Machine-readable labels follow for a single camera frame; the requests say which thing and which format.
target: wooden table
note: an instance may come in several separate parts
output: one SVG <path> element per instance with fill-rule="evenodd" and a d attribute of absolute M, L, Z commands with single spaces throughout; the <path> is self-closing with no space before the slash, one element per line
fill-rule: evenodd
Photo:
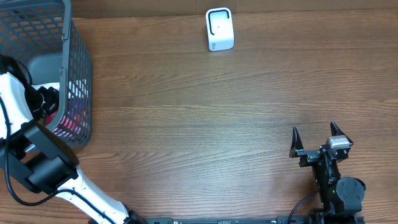
<path fill-rule="evenodd" d="M 397 15 L 236 14 L 223 52 L 208 51 L 204 16 L 75 20 L 94 63 L 81 167 L 143 217 L 288 215 L 315 189 L 311 168 L 289 158 L 292 126 L 316 149 L 335 120 L 355 142 L 340 172 L 368 186 L 361 215 L 396 223 Z M 60 199 L 18 205 L 1 175 L 1 223 L 86 223 Z"/>

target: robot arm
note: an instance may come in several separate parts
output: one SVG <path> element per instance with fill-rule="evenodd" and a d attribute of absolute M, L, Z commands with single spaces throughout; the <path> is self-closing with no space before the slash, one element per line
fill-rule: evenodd
<path fill-rule="evenodd" d="M 64 198 L 76 205 L 97 223 L 135 223 L 131 220 L 132 212 L 117 200 L 106 195 L 87 178 L 79 167 L 79 161 L 74 152 L 54 134 L 41 124 L 34 121 L 25 100 L 23 84 L 7 72 L 0 75 L 0 97 L 7 111 L 11 135 L 11 146 L 22 138 L 28 139 L 40 150 L 30 161 L 22 163 L 23 152 L 5 154 L 3 139 L 7 138 L 7 127 L 3 108 L 0 116 L 0 166 L 5 168 L 8 159 L 10 174 L 23 186 L 34 193 L 41 191 L 49 195 Z M 12 148 L 13 152 L 24 148 Z"/>
<path fill-rule="evenodd" d="M 365 183 L 353 177 L 341 178 L 337 163 L 348 158 L 352 140 L 330 123 L 331 135 L 319 150 L 306 151 L 297 128 L 293 128 L 290 157 L 299 157 L 300 167 L 312 167 L 318 185 L 322 209 L 313 210 L 310 218 L 315 223 L 359 223 L 356 213 L 362 210 Z"/>

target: gray wire basket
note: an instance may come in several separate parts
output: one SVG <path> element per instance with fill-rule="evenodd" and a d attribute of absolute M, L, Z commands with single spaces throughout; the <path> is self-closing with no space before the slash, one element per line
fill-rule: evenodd
<path fill-rule="evenodd" d="M 0 0 L 0 54 L 27 65 L 33 84 L 59 83 L 46 127 L 70 147 L 91 136 L 91 57 L 72 22 L 70 0 Z"/>

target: basket handle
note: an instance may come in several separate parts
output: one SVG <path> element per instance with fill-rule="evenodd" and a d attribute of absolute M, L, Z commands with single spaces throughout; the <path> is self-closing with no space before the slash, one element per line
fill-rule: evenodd
<path fill-rule="evenodd" d="M 62 0 L 65 6 L 65 15 L 63 17 L 63 32 L 62 41 L 69 40 L 70 38 L 70 26 L 72 23 L 72 5 L 70 0 Z"/>

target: white device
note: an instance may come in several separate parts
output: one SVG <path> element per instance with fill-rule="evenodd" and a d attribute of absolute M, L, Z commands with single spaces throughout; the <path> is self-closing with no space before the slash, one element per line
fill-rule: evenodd
<path fill-rule="evenodd" d="M 207 36 L 211 51 L 228 50 L 234 46 L 232 13 L 226 7 L 206 12 Z"/>

